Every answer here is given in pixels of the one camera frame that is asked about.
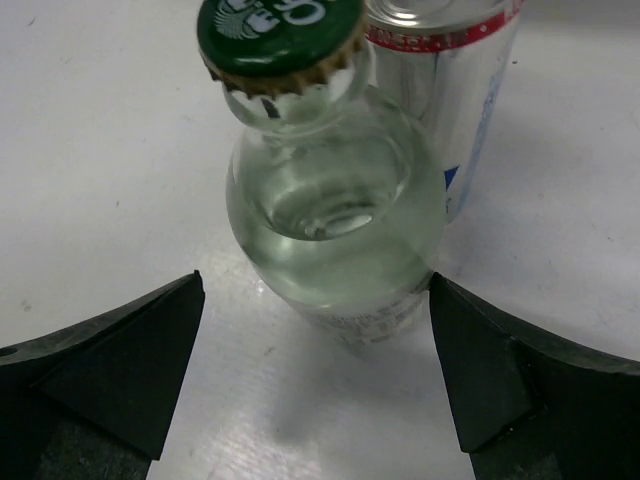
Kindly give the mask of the clear glass bottle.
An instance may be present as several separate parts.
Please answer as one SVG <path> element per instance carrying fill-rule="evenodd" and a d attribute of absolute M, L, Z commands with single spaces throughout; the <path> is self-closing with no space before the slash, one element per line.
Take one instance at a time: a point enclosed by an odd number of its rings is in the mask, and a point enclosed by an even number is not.
<path fill-rule="evenodd" d="M 226 177 L 264 283 L 351 344 L 420 314 L 446 224 L 421 125 L 370 81 L 361 1 L 205 1 L 201 58 L 243 132 Z"/>

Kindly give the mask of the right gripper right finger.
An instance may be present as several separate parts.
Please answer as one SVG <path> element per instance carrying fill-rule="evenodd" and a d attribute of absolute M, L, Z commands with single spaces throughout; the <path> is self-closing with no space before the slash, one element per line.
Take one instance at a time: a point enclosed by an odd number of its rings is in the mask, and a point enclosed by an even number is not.
<path fill-rule="evenodd" d="M 638 478 L 638 362 L 546 331 L 440 274 L 429 309 L 476 478 Z"/>

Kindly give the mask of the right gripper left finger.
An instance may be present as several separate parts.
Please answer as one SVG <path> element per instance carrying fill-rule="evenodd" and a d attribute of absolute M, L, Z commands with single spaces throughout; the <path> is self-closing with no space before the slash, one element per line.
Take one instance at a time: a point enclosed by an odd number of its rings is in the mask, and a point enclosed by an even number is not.
<path fill-rule="evenodd" d="M 2 478 L 146 478 L 164 448 L 204 303 L 194 271 L 2 347 Z"/>

